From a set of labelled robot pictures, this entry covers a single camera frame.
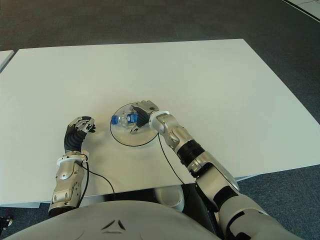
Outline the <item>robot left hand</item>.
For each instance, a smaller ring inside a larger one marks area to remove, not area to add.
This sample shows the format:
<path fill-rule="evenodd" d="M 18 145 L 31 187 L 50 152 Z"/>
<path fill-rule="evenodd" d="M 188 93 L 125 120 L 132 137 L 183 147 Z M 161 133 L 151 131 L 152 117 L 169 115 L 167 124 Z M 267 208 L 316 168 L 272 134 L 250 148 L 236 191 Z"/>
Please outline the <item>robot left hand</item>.
<path fill-rule="evenodd" d="M 80 116 L 72 120 L 66 128 L 64 136 L 64 152 L 81 152 L 82 143 L 88 133 L 96 131 L 95 120 L 90 116 Z"/>

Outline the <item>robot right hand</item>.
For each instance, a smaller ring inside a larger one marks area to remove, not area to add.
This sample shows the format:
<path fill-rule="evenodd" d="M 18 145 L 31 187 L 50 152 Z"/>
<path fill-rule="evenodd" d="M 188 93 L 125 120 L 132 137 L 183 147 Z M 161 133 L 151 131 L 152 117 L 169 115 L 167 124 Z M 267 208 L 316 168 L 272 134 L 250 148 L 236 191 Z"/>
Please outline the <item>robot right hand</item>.
<path fill-rule="evenodd" d="M 131 104 L 131 108 L 137 113 L 137 121 L 130 133 L 135 135 L 140 128 L 149 123 L 150 117 L 154 112 L 159 111 L 159 107 L 150 100 L 137 101 Z"/>

